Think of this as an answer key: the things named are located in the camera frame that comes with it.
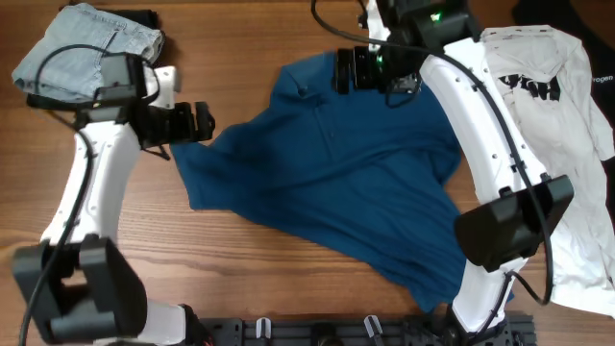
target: white t-shirt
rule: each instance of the white t-shirt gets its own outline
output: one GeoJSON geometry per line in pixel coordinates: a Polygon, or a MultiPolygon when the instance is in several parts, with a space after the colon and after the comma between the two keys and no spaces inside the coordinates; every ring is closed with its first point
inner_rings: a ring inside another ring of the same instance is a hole
{"type": "Polygon", "coordinates": [[[615,317],[615,234],[601,160],[612,130],[591,98],[581,41],[550,26],[486,29],[487,62],[504,102],[552,177],[568,175],[575,197],[551,239],[553,301],[615,317]]]}

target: wooden table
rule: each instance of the wooden table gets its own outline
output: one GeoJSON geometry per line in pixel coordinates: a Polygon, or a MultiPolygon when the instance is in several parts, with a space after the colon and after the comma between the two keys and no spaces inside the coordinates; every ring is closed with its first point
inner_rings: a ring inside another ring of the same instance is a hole
{"type": "MultiPolygon", "coordinates": [[[[473,8],[485,26],[510,25],[514,2],[479,0],[473,8]]],[[[0,4],[0,346],[16,343],[25,307],[12,279],[12,252],[38,241],[60,202],[73,157],[72,134],[27,109],[10,74],[42,37],[62,3],[4,0],[0,4]]],[[[184,75],[179,101],[206,100],[216,117],[216,134],[250,120],[267,106],[282,65],[353,46],[318,27],[308,2],[302,0],[112,0],[106,4],[160,14],[168,35],[165,60],[184,75]]],[[[355,29],[356,3],[328,1],[320,9],[339,27],[355,29]]],[[[591,25],[605,33],[612,28],[607,14],[615,9],[601,1],[579,8],[580,12],[595,10],[600,12],[593,12],[591,25]]],[[[614,38],[606,37],[609,42],[614,38]]],[[[466,163],[447,190],[462,211],[477,205],[466,163]]],[[[232,212],[190,210],[175,164],[150,155],[141,156],[129,181],[119,246],[149,297],[188,303],[202,317],[419,313],[403,287],[389,283],[367,264],[252,224],[232,212]]],[[[542,291],[541,256],[534,257],[523,274],[542,291]]],[[[556,305],[540,308],[523,288],[514,290],[517,297],[507,309],[534,314],[541,346],[615,342],[611,318],[556,305]]],[[[40,343],[34,327],[30,342],[40,343]]]]}

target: denim fabric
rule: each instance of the denim fabric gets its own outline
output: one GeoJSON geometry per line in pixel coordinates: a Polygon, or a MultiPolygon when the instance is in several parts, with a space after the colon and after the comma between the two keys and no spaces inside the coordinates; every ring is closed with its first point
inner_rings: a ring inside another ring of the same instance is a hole
{"type": "MultiPolygon", "coordinates": [[[[24,92],[34,92],[34,78],[40,63],[54,50],[84,43],[110,52],[139,54],[153,62],[163,44],[160,30],[152,30],[88,4],[64,7],[51,22],[45,36],[12,72],[12,80],[24,92]]],[[[102,53],[73,49],[60,53],[45,66],[39,94],[62,101],[91,99],[102,84],[102,53]]]]}

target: black cable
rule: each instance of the black cable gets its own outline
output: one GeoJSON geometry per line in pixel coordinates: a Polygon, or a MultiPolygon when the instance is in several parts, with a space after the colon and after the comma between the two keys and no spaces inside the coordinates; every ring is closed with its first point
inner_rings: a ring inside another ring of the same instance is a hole
{"type": "Polygon", "coordinates": [[[478,340],[483,334],[485,334],[487,330],[489,329],[489,325],[491,325],[491,322],[493,322],[493,319],[496,318],[496,316],[498,315],[498,311],[502,307],[502,303],[504,302],[504,298],[506,297],[506,292],[508,291],[508,285],[510,284],[510,281],[512,280],[513,274],[511,273],[516,274],[514,271],[509,271],[504,274],[504,282],[502,283],[502,288],[500,288],[500,295],[498,295],[496,304],[494,305],[493,309],[489,313],[489,317],[487,317],[487,320],[484,322],[482,327],[480,327],[480,330],[476,334],[474,334],[472,339],[468,341],[478,340]]]}
{"type": "MultiPolygon", "coordinates": [[[[536,211],[536,217],[538,218],[538,222],[540,224],[540,228],[541,228],[542,235],[543,235],[543,241],[544,241],[544,247],[545,247],[545,257],[546,257],[546,263],[547,263],[546,264],[547,266],[546,288],[545,288],[544,296],[540,298],[538,294],[536,294],[536,292],[529,286],[529,284],[525,280],[519,280],[519,281],[521,282],[523,287],[528,291],[529,295],[531,295],[531,297],[534,298],[534,300],[538,304],[542,306],[547,305],[551,301],[551,294],[554,288],[553,254],[552,254],[552,247],[551,247],[551,239],[550,239],[550,235],[548,231],[549,228],[547,226],[547,220],[545,219],[545,214],[542,210],[542,207],[540,206],[540,202],[538,201],[536,192],[534,191],[534,188],[531,185],[531,182],[529,181],[528,173],[526,172],[524,163],[521,160],[519,151],[517,150],[517,146],[515,145],[512,135],[510,134],[510,130],[508,129],[508,126],[506,125],[504,117],[502,116],[500,109],[498,109],[498,105],[496,104],[493,97],[491,97],[491,94],[489,94],[489,91],[484,86],[482,81],[477,76],[475,76],[474,73],[472,73],[472,71],[470,71],[461,62],[458,62],[457,60],[447,56],[444,53],[437,52],[437,51],[424,48],[424,47],[409,46],[409,45],[403,45],[403,44],[399,44],[395,42],[388,42],[388,41],[384,41],[380,39],[362,37],[362,36],[353,35],[353,34],[338,30],[334,28],[332,25],[330,25],[329,23],[325,22],[320,17],[320,15],[318,15],[318,11],[316,10],[316,0],[311,0],[311,14],[316,20],[316,22],[318,22],[318,24],[321,27],[323,27],[323,29],[329,31],[330,33],[334,35],[344,37],[346,39],[350,39],[353,41],[365,43],[365,44],[377,44],[380,46],[396,47],[400,49],[406,49],[412,52],[433,55],[437,58],[442,59],[445,62],[450,63],[454,67],[458,68],[463,74],[465,74],[472,81],[474,86],[480,91],[485,101],[487,101],[487,103],[489,104],[489,107],[494,112],[494,115],[498,119],[498,123],[500,124],[500,127],[502,128],[502,132],[504,134],[506,143],[508,144],[508,147],[510,148],[510,156],[513,158],[515,162],[515,166],[517,167],[519,175],[521,176],[521,179],[528,190],[529,199],[531,200],[531,203],[533,204],[534,209],[536,211]]],[[[517,273],[510,274],[510,275],[514,276],[515,278],[521,278],[521,276],[517,273]]]]}
{"type": "MultiPolygon", "coordinates": [[[[71,49],[78,49],[78,48],[84,48],[84,49],[91,49],[91,50],[95,50],[98,52],[103,53],[104,55],[109,54],[110,52],[108,52],[107,50],[103,49],[103,48],[99,48],[93,45],[89,45],[89,44],[71,44],[71,45],[67,45],[64,47],[61,47],[53,52],[51,52],[47,57],[45,57],[45,59],[43,59],[43,61],[40,63],[40,66],[38,67],[37,70],[37,74],[35,76],[35,94],[38,94],[39,92],[39,82],[40,82],[40,76],[42,74],[42,70],[45,67],[45,65],[55,56],[57,56],[59,53],[65,52],[67,50],[71,50],[71,49]]],[[[148,68],[154,70],[154,68],[152,67],[152,64],[147,61],[146,59],[142,58],[141,56],[138,56],[141,58],[141,61],[144,62],[148,68]]],[[[154,72],[154,77],[156,78],[156,84],[158,86],[156,92],[152,95],[149,95],[147,97],[144,97],[142,100],[143,102],[146,102],[146,104],[150,104],[153,101],[155,101],[159,95],[160,95],[160,80],[158,78],[158,76],[156,75],[156,72],[154,72]]],[[[40,276],[38,277],[37,280],[37,284],[35,285],[34,290],[32,291],[32,295],[30,296],[30,300],[28,301],[28,306],[26,307],[26,310],[24,312],[23,315],[23,321],[21,324],[21,330],[19,332],[19,346],[25,346],[26,345],[26,338],[28,337],[28,329],[30,328],[30,320],[32,319],[32,313],[34,311],[35,306],[37,305],[38,302],[38,297],[40,296],[40,291],[42,290],[43,285],[45,284],[46,281],[49,280],[49,276],[51,274],[51,271],[54,269],[54,267],[56,266],[56,263],[58,261],[58,258],[60,257],[60,252],[62,250],[62,247],[64,246],[64,244],[66,243],[66,240],[68,239],[68,237],[70,236],[74,224],[75,224],[75,219],[77,218],[77,214],[79,213],[79,210],[81,210],[81,207],[83,205],[84,199],[86,197],[86,193],[87,193],[87,187],[89,186],[89,181],[91,179],[91,175],[92,175],[92,171],[93,171],[93,159],[94,159],[94,150],[92,149],[91,143],[89,142],[89,140],[87,139],[87,136],[81,132],[81,131],[77,131],[75,129],[75,127],[68,122],[66,119],[64,119],[63,117],[55,114],[52,111],[47,111],[47,113],[53,117],[54,119],[58,120],[58,122],[60,122],[62,125],[68,127],[69,129],[71,129],[72,131],[74,131],[75,133],[77,133],[77,135],[79,135],[79,137],[81,138],[81,140],[84,142],[84,145],[86,146],[86,172],[84,173],[84,179],[82,180],[81,186],[79,187],[79,192],[77,193],[77,198],[75,200],[75,204],[73,205],[73,208],[68,216],[68,219],[66,220],[66,225],[64,227],[64,230],[62,231],[61,235],[60,235],[60,239],[58,240],[58,243],[56,244],[56,247],[54,248],[54,251],[52,252],[51,256],[49,257],[49,260],[47,261],[47,263],[45,264],[42,272],[40,273],[40,276]]]]}
{"type": "Polygon", "coordinates": [[[23,315],[23,322],[21,323],[21,331],[19,332],[19,346],[26,345],[26,338],[28,337],[28,329],[30,327],[30,319],[32,318],[32,312],[34,311],[35,306],[38,302],[38,297],[40,297],[40,291],[42,290],[43,285],[49,279],[49,275],[51,271],[56,266],[56,262],[60,257],[60,252],[62,247],[66,243],[66,240],[71,234],[71,231],[75,224],[75,219],[81,210],[82,204],[86,197],[87,187],[89,186],[89,181],[91,179],[93,167],[94,167],[94,151],[92,146],[87,139],[87,136],[81,131],[76,131],[71,123],[66,121],[61,116],[55,114],[52,111],[47,111],[48,114],[54,119],[58,120],[62,125],[68,127],[72,131],[75,131],[81,140],[84,142],[86,146],[86,172],[84,173],[84,179],[82,180],[81,186],[79,187],[79,192],[77,193],[77,199],[75,200],[75,204],[73,205],[73,209],[70,211],[70,215],[68,215],[68,219],[66,220],[66,226],[64,227],[64,231],[60,235],[60,239],[58,240],[58,244],[56,244],[56,248],[51,253],[49,260],[45,264],[40,276],[38,277],[37,284],[35,285],[34,290],[32,291],[32,295],[30,296],[30,300],[28,301],[28,307],[23,315]]]}
{"type": "MultiPolygon", "coordinates": [[[[96,46],[93,46],[93,45],[90,45],[90,44],[82,44],[82,43],[79,43],[79,44],[69,44],[69,45],[66,45],[66,46],[63,46],[63,47],[60,47],[60,48],[56,49],[55,51],[49,53],[49,55],[47,57],[45,57],[45,59],[43,59],[43,61],[40,63],[40,66],[38,67],[37,74],[35,76],[35,94],[36,95],[39,95],[40,88],[38,86],[38,82],[40,82],[40,75],[42,74],[42,70],[43,70],[43,68],[45,68],[45,65],[49,61],[51,61],[55,56],[57,56],[59,53],[63,53],[65,51],[67,51],[67,50],[80,49],[80,48],[94,50],[94,51],[102,53],[103,55],[108,55],[108,54],[111,53],[111,52],[109,52],[106,49],[103,49],[103,48],[100,48],[100,47],[96,47],[96,46]]],[[[152,71],[154,70],[154,67],[152,66],[152,63],[149,62],[147,59],[145,59],[145,58],[143,58],[141,56],[138,56],[138,55],[135,55],[135,56],[139,57],[141,59],[141,61],[143,63],[145,63],[145,65],[148,68],[150,68],[152,71]]],[[[156,72],[154,72],[154,77],[156,78],[156,84],[157,84],[158,87],[156,89],[156,92],[154,92],[153,94],[143,98],[143,102],[146,105],[149,105],[152,102],[156,101],[156,99],[160,96],[160,80],[159,80],[158,76],[156,75],[156,72]]]]}

